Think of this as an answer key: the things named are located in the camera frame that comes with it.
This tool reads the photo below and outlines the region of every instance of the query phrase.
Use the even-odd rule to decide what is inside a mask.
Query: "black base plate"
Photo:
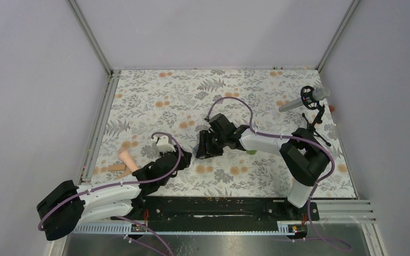
[[[302,221],[306,214],[306,206],[298,209],[286,198],[147,196],[144,200],[149,226],[155,231],[278,231],[277,221]],[[143,220],[145,209],[126,217]],[[311,212],[313,221],[320,219],[316,203],[311,203]]]

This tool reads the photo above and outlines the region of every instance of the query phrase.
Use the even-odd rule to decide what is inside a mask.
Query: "pink object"
[[[131,158],[130,153],[128,150],[121,148],[117,150],[117,154],[119,155],[120,160],[122,160],[125,165],[128,166],[131,172],[135,172],[139,169],[139,167],[134,163],[133,159]]]

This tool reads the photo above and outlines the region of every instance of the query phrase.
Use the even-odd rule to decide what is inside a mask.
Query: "metal frame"
[[[107,119],[111,111],[115,90],[119,83],[119,76],[120,71],[113,72],[112,77],[109,79],[108,84],[103,91],[100,107],[95,117],[92,133],[89,137],[89,143],[82,161],[83,165],[81,166],[81,172],[77,184],[90,180],[89,174],[91,171],[93,172],[93,167],[97,161],[98,151],[101,146],[101,140],[103,139]]]
[[[317,224],[354,224],[357,223],[364,233],[370,254],[372,256],[387,256],[384,243],[376,224],[372,206],[368,200],[313,200],[317,204],[320,221]],[[286,235],[288,224],[299,224],[300,221],[278,221],[279,232],[159,232],[160,235]],[[125,221],[104,220],[100,223],[86,223],[73,231],[77,234],[127,234],[131,224]],[[61,256],[67,237],[51,242],[49,256]]]
[[[112,67],[109,65],[109,62],[107,61],[105,54],[103,53],[103,51],[100,48],[100,45],[97,42],[97,39],[93,35],[92,30],[89,27],[89,24],[87,23],[84,15],[82,14],[81,8],[79,7],[76,0],[66,0],[66,2],[68,3],[68,6],[70,6],[70,9],[72,10],[73,15],[75,16],[79,26],[84,32],[87,41],[89,41],[90,47],[97,56],[98,61],[100,61],[100,64],[107,73],[107,75],[110,76],[112,74]]]
[[[110,108],[113,101],[113,96],[115,94],[115,90],[117,88],[117,84],[120,78],[120,70],[113,70],[109,65],[103,51],[101,50],[95,36],[92,33],[91,28],[89,27],[78,3],[76,0],[66,0],[68,5],[70,6],[75,18],[77,19],[81,29],[83,30],[86,38],[88,39],[90,46],[92,47],[94,53],[96,54],[98,60],[100,61],[102,67],[104,68],[105,72],[109,75],[109,81],[106,85],[106,88],[103,91],[103,96],[99,105],[99,111],[95,117],[95,121],[93,124],[93,129],[91,135],[89,137],[89,143],[86,150],[86,153],[83,158],[83,165],[81,166],[80,176],[78,178],[78,183],[83,181],[87,181],[89,177],[89,173],[92,170],[92,166],[94,166],[96,162],[96,158],[98,155],[98,149],[101,145],[101,139],[104,135],[104,130],[107,123],[107,118],[109,117]],[[349,20],[353,16],[356,8],[360,4],[361,0],[353,0],[345,13],[337,31],[335,32],[333,38],[331,39],[326,51],[324,52],[319,64],[316,66],[316,70],[320,73],[323,70],[327,60],[329,59],[330,54],[332,53],[333,49],[335,48],[336,43],[341,38],[345,28],[348,25]],[[343,150],[344,157],[346,157],[346,153],[341,143],[341,147]],[[353,176],[351,173],[351,168],[349,166],[349,173],[351,177],[351,181],[353,183],[353,187],[355,189],[357,197],[358,191],[356,185],[353,182]],[[367,245],[369,247],[369,251],[371,255],[376,256],[387,256],[386,249],[384,247],[384,243],[381,240],[380,232],[378,230],[378,226],[376,224],[376,219],[372,211],[372,207],[368,200],[352,200],[352,199],[335,199],[335,200],[313,200],[313,202],[317,203],[317,207],[320,213],[320,221],[316,221],[316,223],[335,223],[335,224],[350,224],[350,223],[358,223],[361,225],[364,235],[367,241]],[[122,221],[117,221],[119,226],[125,227],[125,225],[129,225]],[[297,224],[299,221],[279,221],[279,227],[283,227],[287,224]],[[115,226],[116,221],[109,221],[109,222],[101,222],[101,223],[88,223],[86,224],[88,228],[80,228],[76,232],[86,233],[91,232],[94,234],[100,232],[108,232],[112,229],[112,226]],[[172,233],[175,235],[182,235],[182,233]],[[241,235],[253,235],[252,233],[241,233]],[[66,245],[67,237],[63,237],[59,240],[50,242],[48,253],[47,255],[50,256],[61,256],[63,254],[65,245]]]
[[[340,25],[338,25],[337,31],[335,32],[333,38],[331,39],[331,42],[329,42],[328,48],[326,48],[325,50],[325,54],[323,54],[323,57],[321,57],[321,60],[316,67],[316,70],[318,70],[318,73],[321,73],[321,71],[323,70],[323,67],[328,61],[330,54],[334,50],[335,45],[337,44],[338,40],[342,36],[346,26],[348,25],[348,22],[350,21],[351,17],[353,16],[360,2],[361,0],[353,0],[350,4],[350,7],[348,7],[348,10],[346,11],[345,16],[343,16],[343,19],[340,22]]]

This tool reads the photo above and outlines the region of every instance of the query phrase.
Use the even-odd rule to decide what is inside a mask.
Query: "microphone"
[[[318,102],[324,100],[329,95],[330,90],[326,87],[318,87],[314,89],[307,85],[301,88],[301,97],[279,107],[279,112],[289,111],[300,106],[305,106],[308,109],[314,110],[317,108]]]

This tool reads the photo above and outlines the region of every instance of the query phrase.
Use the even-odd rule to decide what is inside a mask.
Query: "floral pattern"
[[[182,147],[192,152],[199,131],[208,129],[204,120],[211,104],[224,96],[238,97],[254,110],[254,126],[259,130],[290,134],[315,111],[304,107],[279,113],[278,108],[299,97],[304,85],[321,86],[315,70],[124,70],[112,103],[106,131],[92,177],[92,183],[115,179],[120,172],[107,166],[121,163],[117,150],[127,148],[139,166],[158,158],[150,135],[168,132]],[[248,124],[250,113],[239,102],[216,104],[211,116],[223,113],[236,126]],[[329,111],[317,131],[332,146],[336,171],[324,180],[315,197],[355,197],[337,132]],[[224,149],[224,155],[192,159],[191,166],[178,171],[155,195],[164,196],[287,196],[292,178],[281,157],[264,152],[249,155]]]

